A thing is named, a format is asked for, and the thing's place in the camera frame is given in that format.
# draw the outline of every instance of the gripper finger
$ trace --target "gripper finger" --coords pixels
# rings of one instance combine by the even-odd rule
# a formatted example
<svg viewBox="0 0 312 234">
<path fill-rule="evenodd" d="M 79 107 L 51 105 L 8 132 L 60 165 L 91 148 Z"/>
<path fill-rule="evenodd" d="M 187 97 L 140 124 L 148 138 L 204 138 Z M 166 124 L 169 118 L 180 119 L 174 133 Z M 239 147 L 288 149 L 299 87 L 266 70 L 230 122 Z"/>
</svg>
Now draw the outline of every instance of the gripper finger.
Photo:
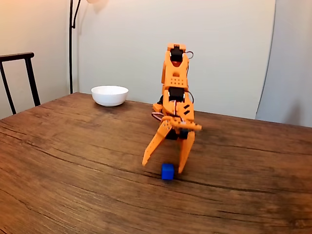
<svg viewBox="0 0 312 234">
<path fill-rule="evenodd" d="M 163 121 L 160 124 L 160 126 L 157 130 L 157 133 L 155 134 L 152 141 L 147 146 L 147 148 L 144 152 L 144 157 L 143 157 L 143 161 L 142 161 L 143 166 L 146 165 L 147 161 L 151 157 L 151 154 L 163 142 L 163 140 L 166 138 L 167 134 L 170 132 L 171 129 L 172 129 L 172 125 L 167 120 Z"/>
<path fill-rule="evenodd" d="M 179 174 L 182 173 L 187 158 L 189 157 L 191 148 L 194 144 L 195 132 L 189 132 L 187 139 L 181 141 Z"/>
</svg>

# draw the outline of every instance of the chair backrest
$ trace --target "chair backrest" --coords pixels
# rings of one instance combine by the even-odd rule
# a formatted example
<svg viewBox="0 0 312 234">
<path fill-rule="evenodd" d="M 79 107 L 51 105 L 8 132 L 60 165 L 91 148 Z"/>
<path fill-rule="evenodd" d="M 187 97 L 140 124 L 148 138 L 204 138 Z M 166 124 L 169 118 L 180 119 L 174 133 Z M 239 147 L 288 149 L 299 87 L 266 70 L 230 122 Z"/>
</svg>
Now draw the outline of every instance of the chair backrest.
<svg viewBox="0 0 312 234">
<path fill-rule="evenodd" d="M 4 74 L 3 62 L 20 60 L 20 59 L 25 60 L 29 84 L 30 84 L 30 89 L 31 89 L 31 93 L 32 93 L 33 99 L 34 99 L 34 104 L 35 104 L 35 106 L 39 106 L 40 100 L 39 100 L 39 95 L 38 95 L 38 91 L 37 91 L 37 87 L 36 87 L 33 66 L 31 64 L 31 58 L 33 58 L 34 56 L 35 56 L 35 54 L 32 52 L 0 56 L 0 72 L 1 72 L 2 80 L 3 80 L 4 88 L 6 91 L 6 95 L 8 97 L 10 107 L 11 107 L 13 114 L 16 114 L 16 111 L 15 111 L 15 107 L 14 107 L 12 97 L 10 94 L 9 86 L 8 86 L 8 83 L 6 81 L 6 77 Z"/>
</svg>

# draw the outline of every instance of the blue cube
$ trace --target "blue cube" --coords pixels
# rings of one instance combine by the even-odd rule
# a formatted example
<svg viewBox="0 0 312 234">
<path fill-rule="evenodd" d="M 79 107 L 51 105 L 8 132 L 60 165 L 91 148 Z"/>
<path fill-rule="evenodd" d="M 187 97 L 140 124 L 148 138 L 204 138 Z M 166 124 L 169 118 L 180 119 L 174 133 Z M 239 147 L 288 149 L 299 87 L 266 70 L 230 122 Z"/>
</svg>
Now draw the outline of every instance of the blue cube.
<svg viewBox="0 0 312 234">
<path fill-rule="evenodd" d="M 174 165 L 170 163 L 163 163 L 161 166 L 161 179 L 170 180 L 174 178 Z"/>
</svg>

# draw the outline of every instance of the orange 3d-printed part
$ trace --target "orange 3d-printed part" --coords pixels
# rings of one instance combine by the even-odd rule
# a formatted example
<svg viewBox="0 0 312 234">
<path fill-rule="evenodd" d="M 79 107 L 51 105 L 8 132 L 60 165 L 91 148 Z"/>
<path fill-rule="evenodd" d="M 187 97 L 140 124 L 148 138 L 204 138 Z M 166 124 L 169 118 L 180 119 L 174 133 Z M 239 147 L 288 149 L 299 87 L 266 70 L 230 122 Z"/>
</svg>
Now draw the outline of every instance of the orange 3d-printed part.
<svg viewBox="0 0 312 234">
<path fill-rule="evenodd" d="M 195 139 L 195 130 L 201 126 L 194 123 L 194 105 L 189 98 L 187 73 L 189 59 L 185 45 L 168 44 L 162 69 L 162 97 L 153 105 L 156 117 L 161 121 L 157 133 L 147 146 L 142 165 L 145 166 L 151 154 L 164 139 L 178 140 L 181 145 L 178 172 L 181 173 Z"/>
</svg>

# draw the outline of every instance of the white wall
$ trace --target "white wall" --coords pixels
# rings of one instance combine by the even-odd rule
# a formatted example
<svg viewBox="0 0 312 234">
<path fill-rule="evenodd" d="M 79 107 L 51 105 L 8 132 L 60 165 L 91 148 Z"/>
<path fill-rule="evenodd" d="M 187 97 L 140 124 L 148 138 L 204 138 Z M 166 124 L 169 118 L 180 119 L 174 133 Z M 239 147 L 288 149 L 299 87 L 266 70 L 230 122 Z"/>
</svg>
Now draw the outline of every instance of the white wall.
<svg viewBox="0 0 312 234">
<path fill-rule="evenodd" d="M 69 93 L 68 11 L 64 0 L 0 0 L 0 55 L 35 53 L 32 63 L 41 103 Z M 16 111 L 33 107 L 25 62 L 3 65 Z M 0 79 L 0 118 L 11 114 Z"/>
<path fill-rule="evenodd" d="M 161 95 L 167 43 L 184 43 L 195 108 L 254 118 L 272 39 L 274 0 L 82 1 L 78 37 L 81 92 L 122 85 L 129 99 Z"/>
<path fill-rule="evenodd" d="M 272 52 L 256 118 L 312 127 L 312 1 L 277 0 Z"/>
</svg>

